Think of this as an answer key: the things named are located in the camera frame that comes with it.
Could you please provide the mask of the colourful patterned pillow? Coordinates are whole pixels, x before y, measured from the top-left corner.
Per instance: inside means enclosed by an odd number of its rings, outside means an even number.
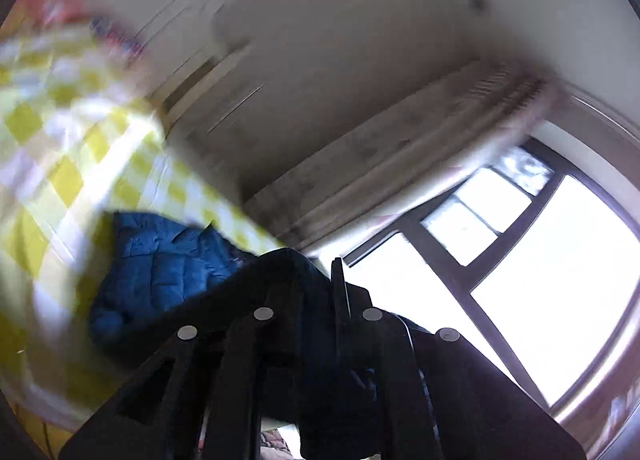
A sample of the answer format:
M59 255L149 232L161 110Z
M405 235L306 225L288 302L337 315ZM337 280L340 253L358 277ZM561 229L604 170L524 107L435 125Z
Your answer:
M16 0L3 21L1 32L14 35L64 24L88 24L91 33L111 52L132 64L143 53L143 44L120 22L89 0Z

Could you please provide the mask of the beige curtain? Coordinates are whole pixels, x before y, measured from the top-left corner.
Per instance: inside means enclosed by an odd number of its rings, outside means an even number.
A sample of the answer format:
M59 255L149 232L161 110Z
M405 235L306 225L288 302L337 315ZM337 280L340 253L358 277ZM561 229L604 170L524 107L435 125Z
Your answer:
M286 246L320 250L462 183L565 96L557 79L525 64L472 61L324 146L245 211Z

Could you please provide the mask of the window with dark frame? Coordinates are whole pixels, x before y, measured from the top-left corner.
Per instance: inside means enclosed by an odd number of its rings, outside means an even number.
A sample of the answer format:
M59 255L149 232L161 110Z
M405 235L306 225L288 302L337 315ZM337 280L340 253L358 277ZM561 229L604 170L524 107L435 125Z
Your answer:
M562 416L623 348L639 226L576 165L529 139L344 255L376 305L458 330Z

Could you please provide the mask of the yellow white checkered bedsheet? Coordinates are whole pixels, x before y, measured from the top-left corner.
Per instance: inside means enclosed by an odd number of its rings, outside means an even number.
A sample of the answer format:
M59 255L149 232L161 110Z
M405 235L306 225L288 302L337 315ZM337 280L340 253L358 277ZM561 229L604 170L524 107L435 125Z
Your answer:
M165 148L160 117L87 27L5 38L1 388L69 431L122 380L88 331L120 210L210 226L255 254L278 246Z

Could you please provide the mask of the blue puffer jacket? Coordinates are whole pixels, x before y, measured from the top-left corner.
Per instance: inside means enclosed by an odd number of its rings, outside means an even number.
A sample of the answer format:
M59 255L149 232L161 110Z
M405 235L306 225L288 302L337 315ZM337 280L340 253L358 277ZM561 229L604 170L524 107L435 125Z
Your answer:
M114 255L96 292L89 331L122 365L139 365L179 328L224 329L267 297L285 250L255 255L213 226L153 213L113 215Z

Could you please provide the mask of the white wardrobe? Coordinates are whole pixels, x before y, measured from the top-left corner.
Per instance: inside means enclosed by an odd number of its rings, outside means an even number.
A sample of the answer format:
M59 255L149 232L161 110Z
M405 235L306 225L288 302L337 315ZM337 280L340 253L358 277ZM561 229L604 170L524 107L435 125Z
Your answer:
M165 130L182 116L179 102L215 68L234 67L250 45L224 25L234 0L85 0L142 45L142 83Z

